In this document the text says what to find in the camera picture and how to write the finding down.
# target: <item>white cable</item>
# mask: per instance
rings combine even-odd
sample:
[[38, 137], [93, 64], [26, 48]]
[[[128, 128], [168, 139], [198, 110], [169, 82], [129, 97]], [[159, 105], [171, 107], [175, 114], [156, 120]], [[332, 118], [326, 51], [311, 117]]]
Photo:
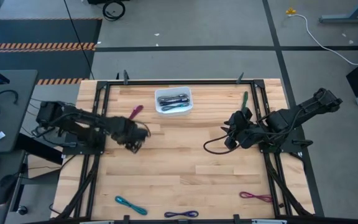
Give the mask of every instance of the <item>white cable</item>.
[[329, 50], [330, 52], [340, 56], [341, 58], [343, 58], [345, 61], [347, 61], [349, 64], [351, 65], [358, 65], [358, 63], [353, 63], [351, 61], [349, 61], [347, 58], [343, 57], [340, 53], [336, 52], [335, 50], [331, 50], [329, 48], [324, 47], [323, 45], [321, 45], [316, 38], [311, 34], [311, 32], [309, 31], [309, 25], [308, 25], [308, 20], [305, 16], [299, 15], [299, 14], [294, 14], [294, 15], [288, 15], [289, 17], [293, 17], [293, 16], [298, 16], [298, 17], [302, 17], [305, 21], [306, 21], [306, 30], [308, 31], [308, 34], [311, 36], [311, 38], [313, 38], [313, 40], [323, 49], [325, 50]]

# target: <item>wooden table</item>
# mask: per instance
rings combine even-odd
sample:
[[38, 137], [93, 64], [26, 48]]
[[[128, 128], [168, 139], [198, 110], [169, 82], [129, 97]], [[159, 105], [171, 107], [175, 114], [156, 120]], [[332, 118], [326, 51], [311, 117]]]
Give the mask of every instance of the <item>wooden table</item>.
[[[264, 82], [270, 109], [286, 108], [280, 80], [265, 79]], [[205, 141], [225, 134], [220, 126], [241, 108], [245, 91], [249, 92], [247, 106], [255, 110], [250, 86], [190, 85], [194, 102], [191, 113], [162, 118], [155, 111], [154, 91], [170, 87], [176, 86], [111, 87], [107, 116], [128, 117], [135, 106], [144, 105], [135, 119], [146, 123], [152, 136], [137, 154], [107, 138], [106, 150], [100, 159], [92, 220], [122, 220], [124, 215], [135, 220], [161, 220], [167, 211], [188, 210], [199, 211], [201, 219], [232, 219], [233, 214], [241, 218], [273, 218], [271, 203], [239, 197], [240, 191], [270, 193], [264, 159], [256, 145], [221, 156], [203, 149]], [[76, 106], [91, 111], [95, 89], [96, 81], [82, 81]], [[260, 91], [258, 99], [263, 108]], [[209, 147], [224, 151], [223, 142], [211, 143]], [[302, 162], [288, 154], [282, 154], [281, 158], [288, 188], [313, 213]], [[61, 171], [53, 205], [55, 210], [62, 211], [76, 192], [82, 163], [83, 156], [76, 156]], [[282, 203], [281, 192], [277, 192]], [[87, 195], [84, 194], [82, 215]], [[117, 195], [146, 208], [149, 214], [142, 216], [116, 203]]]

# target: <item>black floor mat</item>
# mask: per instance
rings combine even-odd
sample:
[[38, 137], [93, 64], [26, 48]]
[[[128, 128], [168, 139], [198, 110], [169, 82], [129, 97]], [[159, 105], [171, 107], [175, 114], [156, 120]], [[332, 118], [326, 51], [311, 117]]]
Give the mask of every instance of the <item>black floor mat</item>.
[[[92, 62], [94, 52], [92, 50], [85, 52], [89, 62]], [[88, 64], [80, 50], [0, 53], [0, 70], [33, 69], [38, 70], [38, 77], [42, 80], [90, 77]]]
[[[74, 19], [92, 65], [101, 19]], [[38, 70], [39, 85], [74, 84], [90, 68], [69, 19], [0, 20], [0, 70]]]
[[[101, 19], [74, 19], [82, 43], [98, 41]], [[0, 43], [78, 42], [69, 19], [0, 20]]]

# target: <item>concrete floor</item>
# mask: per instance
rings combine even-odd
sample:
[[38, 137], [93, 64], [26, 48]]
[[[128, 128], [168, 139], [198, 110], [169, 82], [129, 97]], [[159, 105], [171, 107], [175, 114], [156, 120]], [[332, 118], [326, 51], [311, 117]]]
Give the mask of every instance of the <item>concrete floor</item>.
[[[97, 6], [67, 0], [73, 17], [102, 17]], [[316, 45], [307, 35], [305, 22], [287, 18], [294, 7], [310, 22], [310, 31], [324, 45], [358, 45], [358, 24], [320, 24], [321, 14], [352, 11], [358, 0], [268, 0], [281, 46]], [[259, 0], [131, 0], [116, 22], [103, 21], [98, 47], [134, 47], [131, 52], [96, 52], [93, 73], [97, 79], [114, 79], [126, 69], [131, 78], [282, 78], [274, 51], [189, 50], [136, 52], [136, 47], [253, 45], [273, 46], [264, 5]], [[5, 0], [0, 18], [68, 17], [61, 0]], [[341, 52], [358, 62], [358, 51]], [[355, 67], [325, 51], [283, 52], [297, 103], [325, 87], [344, 101], [334, 114], [317, 116], [303, 128], [319, 194], [327, 217], [358, 218], [358, 106], [346, 75]], [[34, 98], [74, 102], [78, 85], [37, 86]], [[34, 118], [24, 126], [32, 129]], [[32, 198], [40, 187], [26, 188], [22, 204], [30, 213], [9, 214], [7, 224], [46, 220], [45, 209], [55, 188], [46, 186], [45, 200]]]

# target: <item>computer mouse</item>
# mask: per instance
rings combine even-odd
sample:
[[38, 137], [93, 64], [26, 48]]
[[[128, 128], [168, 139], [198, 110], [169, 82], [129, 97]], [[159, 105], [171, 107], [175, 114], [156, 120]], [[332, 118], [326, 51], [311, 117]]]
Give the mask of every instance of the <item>computer mouse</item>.
[[17, 177], [15, 175], [6, 175], [0, 180], [0, 205], [9, 200], [16, 180]]

